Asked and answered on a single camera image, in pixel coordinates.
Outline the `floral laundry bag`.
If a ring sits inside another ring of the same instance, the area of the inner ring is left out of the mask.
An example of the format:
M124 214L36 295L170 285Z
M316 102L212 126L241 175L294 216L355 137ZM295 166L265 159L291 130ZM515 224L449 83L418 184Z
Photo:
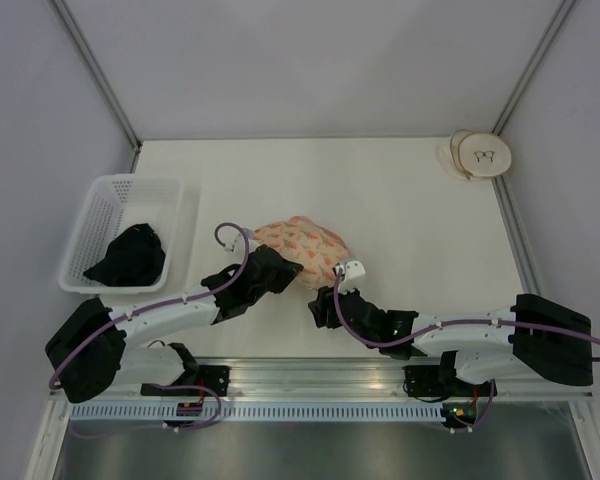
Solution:
M254 240L277 251L303 270L296 281L311 290L332 287L335 266L352 257L345 241L336 233L304 216L277 221L257 228Z

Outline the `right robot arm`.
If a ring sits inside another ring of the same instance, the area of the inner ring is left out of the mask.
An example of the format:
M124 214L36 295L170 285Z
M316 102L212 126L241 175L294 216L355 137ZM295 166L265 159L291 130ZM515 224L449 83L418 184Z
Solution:
M453 317L382 310L357 290L323 287L308 308L317 327L347 326L384 356L439 359L436 381L449 395L530 372L561 385L593 383L589 318L538 295L520 294L511 307Z

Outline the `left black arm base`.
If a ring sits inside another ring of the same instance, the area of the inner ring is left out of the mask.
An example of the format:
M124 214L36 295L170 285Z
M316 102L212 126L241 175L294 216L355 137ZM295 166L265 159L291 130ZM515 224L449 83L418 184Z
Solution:
M140 395L145 397L210 397L213 391L226 397L230 383L230 367L226 365L201 365L196 372L185 371L167 386L142 384Z

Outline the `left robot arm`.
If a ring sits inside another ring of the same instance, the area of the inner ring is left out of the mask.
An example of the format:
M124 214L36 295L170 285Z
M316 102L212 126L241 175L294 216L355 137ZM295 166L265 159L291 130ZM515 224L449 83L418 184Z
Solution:
M113 384L134 345L240 316L265 294L283 292L302 271L302 265L260 246L181 296L118 309L88 299L45 347L54 367L50 388L64 391L74 403L91 400Z

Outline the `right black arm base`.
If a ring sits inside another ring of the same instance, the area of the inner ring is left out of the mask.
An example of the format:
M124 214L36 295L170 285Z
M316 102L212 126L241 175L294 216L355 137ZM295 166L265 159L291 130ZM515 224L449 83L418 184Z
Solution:
M454 388L439 379L439 368L433 365L411 365L403 368L402 390L408 398L425 403L452 398Z

